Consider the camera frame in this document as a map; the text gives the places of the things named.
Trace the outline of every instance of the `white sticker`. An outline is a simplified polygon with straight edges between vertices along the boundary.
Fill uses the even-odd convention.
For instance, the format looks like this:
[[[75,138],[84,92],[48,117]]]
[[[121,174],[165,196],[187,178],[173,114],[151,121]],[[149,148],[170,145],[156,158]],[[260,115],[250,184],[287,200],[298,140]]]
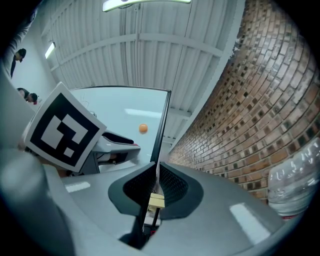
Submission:
[[[88,182],[86,182],[86,181],[81,182],[81,183],[70,184],[70,185],[66,185],[65,186],[65,189],[69,193],[76,192],[76,191],[79,191],[79,190],[84,190],[84,189],[87,189],[87,188],[90,188],[90,184]]]
[[[230,211],[253,245],[262,242],[271,235],[266,227],[249,211],[244,203],[232,205]]]
[[[25,145],[78,173],[106,128],[60,82],[35,114]]]

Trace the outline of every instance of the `ceiling beam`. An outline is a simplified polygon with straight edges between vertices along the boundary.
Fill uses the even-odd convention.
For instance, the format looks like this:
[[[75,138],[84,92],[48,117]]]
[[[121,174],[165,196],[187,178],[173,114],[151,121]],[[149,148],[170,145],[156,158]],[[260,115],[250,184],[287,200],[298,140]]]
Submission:
[[[166,136],[163,136],[163,138],[162,138],[162,142],[163,142],[163,143],[169,143],[169,144],[172,144],[172,143],[174,143],[174,142],[175,142],[175,139],[174,139],[174,138],[168,138],[168,137],[166,137]]]
[[[105,40],[101,40],[99,42],[95,42],[93,44],[90,44],[72,54],[70,54],[65,59],[61,60],[60,65],[63,65],[64,63],[78,57],[79,55],[82,55],[86,52],[92,51],[97,48],[101,48],[107,45],[113,45],[118,43],[124,43],[124,42],[131,42],[135,41],[137,38],[136,34],[126,34],[126,35],[120,35],[111,37]],[[168,42],[172,44],[179,44],[183,46],[192,47],[195,49],[198,49],[200,51],[212,54],[215,57],[221,57],[223,52],[215,47],[212,47],[209,44],[198,42],[196,40],[186,38],[183,36],[173,35],[173,34],[156,34],[156,33],[141,33],[139,34],[139,41],[159,41],[159,42]]]
[[[57,68],[59,68],[59,66],[60,66],[59,64],[53,66],[53,67],[50,69],[50,71],[52,72],[52,71],[56,70]]]
[[[180,117],[182,117],[182,119],[185,119],[185,120],[188,120],[192,115],[191,112],[175,109],[173,107],[169,108],[168,113],[175,115],[175,116],[180,116]]]
[[[188,46],[191,48],[198,49],[200,51],[212,54],[215,57],[220,58],[222,56],[222,50],[215,48],[209,44],[199,42],[197,40],[187,38],[184,36],[178,36],[174,34],[161,34],[161,33],[141,33],[139,35],[140,40],[145,41],[160,41],[160,42],[168,42],[172,44],[178,44],[183,46]]]
[[[200,99],[198,105],[196,106],[196,108],[193,111],[190,118],[186,121],[184,127],[181,129],[179,135],[175,138],[174,143],[172,144],[172,146],[169,149],[169,152],[175,147],[175,145],[179,142],[179,140],[182,138],[182,136],[185,134],[185,132],[191,126],[193,121],[196,119],[197,115],[200,113],[201,109],[206,104],[213,89],[215,88],[222,72],[224,71],[224,68],[226,67],[227,62],[229,60],[229,57],[232,54],[233,48],[235,46],[235,42],[236,42],[239,28],[241,25],[241,20],[243,17],[244,9],[245,9],[245,0],[237,0],[232,25],[230,28],[230,32],[229,32],[224,50],[223,50],[223,54],[219,60],[219,64],[217,65],[215,72],[213,73],[212,79],[211,79],[210,83],[208,84],[206,90],[204,91],[202,98]]]

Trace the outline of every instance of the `orange ball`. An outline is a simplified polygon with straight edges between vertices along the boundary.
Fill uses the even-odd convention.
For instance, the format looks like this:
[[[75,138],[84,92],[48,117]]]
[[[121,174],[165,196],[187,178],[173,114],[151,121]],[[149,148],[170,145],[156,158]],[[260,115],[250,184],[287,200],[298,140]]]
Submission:
[[[140,124],[139,126],[140,133],[146,133],[148,131],[148,126],[146,124]]]

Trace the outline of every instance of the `plastic water bottle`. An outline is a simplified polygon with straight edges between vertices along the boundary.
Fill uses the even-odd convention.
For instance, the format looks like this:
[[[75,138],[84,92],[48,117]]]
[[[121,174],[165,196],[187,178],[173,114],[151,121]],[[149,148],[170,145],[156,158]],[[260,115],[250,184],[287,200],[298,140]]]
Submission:
[[[268,201],[283,219],[303,213],[320,178],[320,139],[315,138],[293,158],[273,167],[268,177]]]

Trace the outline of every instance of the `gray surface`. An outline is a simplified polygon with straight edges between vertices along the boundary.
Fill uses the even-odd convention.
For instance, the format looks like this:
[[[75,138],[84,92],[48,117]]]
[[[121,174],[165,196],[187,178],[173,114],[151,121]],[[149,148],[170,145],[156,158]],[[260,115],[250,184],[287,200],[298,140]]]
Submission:
[[[297,226],[303,214],[285,222],[285,224],[273,233],[268,239],[258,243],[248,250],[241,251],[237,256],[268,256],[272,255],[279,243],[290,234]]]
[[[74,254],[68,227],[50,197],[45,170],[37,158],[17,149],[0,150],[0,194],[1,204],[6,205],[2,210],[7,208],[40,247],[52,255]],[[18,232],[18,238],[24,237],[10,218],[6,221],[10,224],[5,230],[13,228],[12,235]]]
[[[97,226],[74,202],[71,195],[58,176],[56,169],[44,165],[51,196],[54,202],[66,215],[74,250],[77,256],[145,256],[146,254],[134,249],[111,236],[111,232],[104,232]]]
[[[80,174],[85,174],[85,175],[98,174],[99,172],[100,170],[99,170],[99,165],[97,161],[97,153],[91,151],[88,157],[86,158],[86,160],[84,161],[80,169],[80,172],[73,172],[73,175],[78,176]]]
[[[251,248],[252,243],[230,212],[230,206],[239,203],[245,203],[271,233],[284,225],[270,207],[237,184],[188,167],[169,165],[196,179],[203,187],[203,199],[188,217],[163,220],[143,252],[153,256],[177,252],[184,256],[227,256]]]
[[[131,233],[136,217],[119,213],[109,199],[108,189],[114,181],[145,165],[136,165],[130,168],[105,173],[67,177],[63,178],[62,182],[64,185],[88,182],[90,187],[71,192],[70,196],[89,219],[103,231],[108,232],[113,237],[119,239],[123,235]]]

